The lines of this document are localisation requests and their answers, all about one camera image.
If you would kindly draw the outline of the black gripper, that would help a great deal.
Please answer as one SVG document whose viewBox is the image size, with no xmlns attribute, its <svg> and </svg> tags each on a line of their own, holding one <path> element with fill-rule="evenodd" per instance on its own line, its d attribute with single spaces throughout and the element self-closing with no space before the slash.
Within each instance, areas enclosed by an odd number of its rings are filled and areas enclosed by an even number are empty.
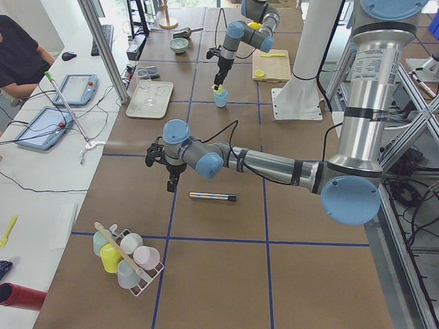
<svg viewBox="0 0 439 329">
<path fill-rule="evenodd" d="M 187 169 L 187 164 L 183 163 L 180 165 L 167 164 L 166 169 L 169 172 L 169 179 L 167 181 L 167 191 L 170 193 L 175 193 L 178 186 L 178 178 L 180 174 Z"/>
<path fill-rule="evenodd" d="M 213 90 L 218 90 L 220 85 L 224 83 L 224 80 L 226 79 L 228 72 L 232 69 L 233 62 L 234 62 L 233 59 L 224 58 L 222 56 L 219 57 L 217 63 L 219 67 L 219 71 L 215 75 Z"/>
</svg>

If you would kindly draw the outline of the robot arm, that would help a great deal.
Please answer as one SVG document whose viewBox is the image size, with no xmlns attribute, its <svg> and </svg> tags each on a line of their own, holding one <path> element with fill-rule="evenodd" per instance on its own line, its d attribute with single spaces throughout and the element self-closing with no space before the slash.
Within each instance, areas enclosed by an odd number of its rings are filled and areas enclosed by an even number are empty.
<svg viewBox="0 0 439 329">
<path fill-rule="evenodd" d="M 244 21 L 233 21 L 226 29 L 222 45 L 208 50 L 206 58 L 218 57 L 219 71 L 215 75 L 213 89 L 218 90 L 232 69 L 235 55 L 241 42 L 268 53 L 273 45 L 273 34 L 280 23 L 277 9 L 267 1 L 242 1 L 241 14 L 261 24 L 259 29 L 248 26 Z"/>
<path fill-rule="evenodd" d="M 273 99 L 277 119 L 289 119 L 292 110 L 310 112 L 308 91 L 316 81 L 324 57 L 323 42 L 330 44 L 331 23 L 337 22 L 344 1 L 312 1 L 307 11 L 291 80 Z M 395 77 L 405 46 L 416 36 L 421 10 L 428 1 L 355 1 L 352 38 L 356 55 L 351 76 L 351 93 L 344 110 L 337 153 L 327 161 L 307 162 L 233 147 L 230 142 L 206 144 L 191 136 L 189 125 L 180 119 L 163 128 L 164 145 L 160 162 L 177 178 L 169 177 L 168 191 L 174 192 L 180 172 L 187 165 L 200 175 L 213 178 L 222 167 L 250 171 L 266 180 L 303 186 L 320 195 L 325 212 L 346 225 L 361 225 L 373 219 L 380 208 L 378 186 L 383 169 L 379 147 Z M 231 70 L 240 42 L 268 52 L 280 17 L 267 1 L 242 1 L 241 14 L 261 28 L 254 30 L 243 21 L 231 22 L 217 56 L 219 72 L 214 87 L 224 82 Z"/>
</svg>

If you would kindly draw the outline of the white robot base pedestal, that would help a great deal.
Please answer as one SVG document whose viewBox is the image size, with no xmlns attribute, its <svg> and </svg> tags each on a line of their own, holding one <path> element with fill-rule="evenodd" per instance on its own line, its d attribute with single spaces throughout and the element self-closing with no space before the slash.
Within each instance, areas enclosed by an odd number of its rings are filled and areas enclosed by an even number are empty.
<svg viewBox="0 0 439 329">
<path fill-rule="evenodd" d="M 281 89 L 272 89 L 275 120 L 322 120 L 317 76 L 343 6 L 343 1 L 336 0 L 310 2 L 291 80 Z"/>
</svg>

